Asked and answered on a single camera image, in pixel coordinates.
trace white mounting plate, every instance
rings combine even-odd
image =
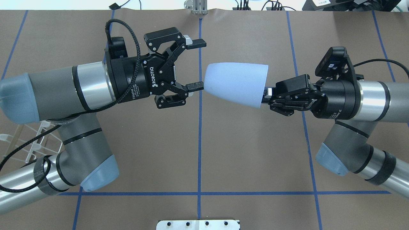
[[[156,230],[240,230],[239,220],[159,221]]]

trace blue end cap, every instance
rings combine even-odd
[[[118,164],[115,156],[111,155],[81,182],[81,186],[86,192],[91,192],[113,182],[118,176]]]
[[[315,156],[315,160],[324,168],[339,176],[345,176],[348,172],[348,169],[342,161],[324,143],[321,144],[321,148]]]
[[[0,107],[14,123],[40,121],[33,86],[27,73],[0,81]]]

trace light blue plastic cup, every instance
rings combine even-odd
[[[268,65],[213,63],[206,69],[204,90],[216,97],[260,108]]]

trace black rubber ring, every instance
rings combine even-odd
[[[101,132],[101,131],[102,131],[101,128],[97,128],[97,129],[88,131],[88,132],[86,132],[86,133],[77,135],[77,136],[75,136],[75,137],[73,137],[73,138],[70,138],[70,139],[67,139],[67,140],[63,141],[63,145],[69,144],[69,143],[71,143],[71,142],[74,142],[74,141],[76,141],[76,140],[79,140],[79,139],[81,139],[81,138],[87,137],[87,136],[89,136],[89,135],[92,135],[92,134],[94,134],[94,133],[98,133],[98,132]]]
[[[372,155],[373,155],[373,146],[370,145],[370,147],[371,147],[371,149],[369,150],[368,157],[366,158],[364,164],[357,171],[354,172],[355,174],[358,174],[358,173],[362,172],[362,170],[364,170],[364,168],[368,165],[369,161],[371,160]]]
[[[381,169],[374,177],[366,180],[371,184],[374,184],[374,185],[383,184],[392,175],[393,171],[395,170],[395,166],[396,166],[395,156],[385,151],[384,153],[385,153],[385,161]]]
[[[60,176],[61,180],[63,180],[64,183],[66,183],[69,186],[75,186],[75,185],[71,184],[70,182],[68,182],[68,180],[64,177],[63,172],[61,171],[61,168],[60,168],[60,156],[61,156],[61,154],[58,154],[57,159],[55,161],[55,165],[56,165],[56,168],[57,168],[57,173]]]
[[[384,116],[388,112],[389,104],[391,102],[391,94],[389,93],[388,87],[386,86],[385,83],[383,83],[381,81],[378,81],[378,82],[382,85],[382,87],[385,90],[385,107],[384,107],[384,110],[382,111],[381,115],[378,117],[378,119],[375,120],[375,122],[380,121],[382,118],[384,118]]]
[[[81,102],[82,107],[86,110],[86,111],[90,111],[91,109],[89,108],[84,94],[82,93],[82,89],[81,89],[81,85],[79,83],[79,79],[78,79],[78,66],[73,66],[72,67],[72,79],[74,80],[74,86],[75,86],[75,90],[77,91],[77,95],[78,95],[78,99]]]
[[[350,129],[350,130],[352,130],[352,131],[354,131],[354,132],[356,132],[356,133],[358,133],[358,134],[360,134],[360,135],[362,135],[362,136],[364,136],[366,138],[369,138],[369,135],[367,133],[365,133],[365,132],[363,132],[363,131],[361,131],[361,130],[353,127],[353,126],[350,126],[349,124],[345,124],[345,123],[340,122],[340,121],[335,121],[335,124],[343,126],[343,127],[347,128],[347,129]]]

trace white sticker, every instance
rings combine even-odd
[[[331,4],[330,0],[312,0],[318,7]]]

